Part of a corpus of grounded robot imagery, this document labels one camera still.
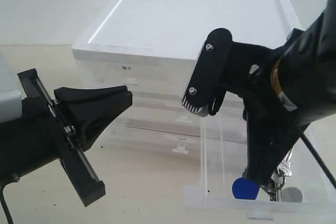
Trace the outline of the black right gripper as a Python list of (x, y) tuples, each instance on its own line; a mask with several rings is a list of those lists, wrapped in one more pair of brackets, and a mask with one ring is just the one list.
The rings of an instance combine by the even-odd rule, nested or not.
[(272, 64), (303, 30), (293, 29), (286, 43), (270, 49), (260, 45), (234, 42), (225, 28), (209, 35), (212, 53), (212, 92), (209, 114), (222, 106), (226, 92), (243, 99), (243, 119), (247, 122), (247, 166), (243, 177), (265, 185), (285, 155), (302, 135), (302, 126), (294, 124), (271, 89)]

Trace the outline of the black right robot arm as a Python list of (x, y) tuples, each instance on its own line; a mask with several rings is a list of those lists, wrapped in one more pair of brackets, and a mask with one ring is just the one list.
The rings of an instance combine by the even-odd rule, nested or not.
[(247, 125), (243, 177), (265, 185), (297, 140), (325, 168), (304, 132), (335, 114), (335, 0), (305, 30), (295, 29), (277, 48), (231, 42), (218, 94), (242, 98)]

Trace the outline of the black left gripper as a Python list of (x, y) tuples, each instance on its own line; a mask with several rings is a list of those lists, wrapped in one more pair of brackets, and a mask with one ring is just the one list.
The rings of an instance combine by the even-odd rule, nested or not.
[(92, 147), (100, 134), (120, 114), (132, 106), (127, 86), (102, 89), (54, 90), (53, 100), (36, 69), (18, 74), (28, 98), (41, 98), (50, 116), (48, 131), (60, 163), (85, 207), (106, 194), (84, 151)]

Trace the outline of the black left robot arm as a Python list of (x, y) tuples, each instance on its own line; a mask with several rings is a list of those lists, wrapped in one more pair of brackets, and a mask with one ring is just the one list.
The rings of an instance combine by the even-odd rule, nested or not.
[(26, 97), (22, 115), (1, 124), (1, 179), (23, 177), (58, 159), (85, 206), (103, 197), (105, 185), (85, 151), (132, 105), (132, 92), (126, 86), (61, 87), (51, 98), (35, 69), (18, 78)]

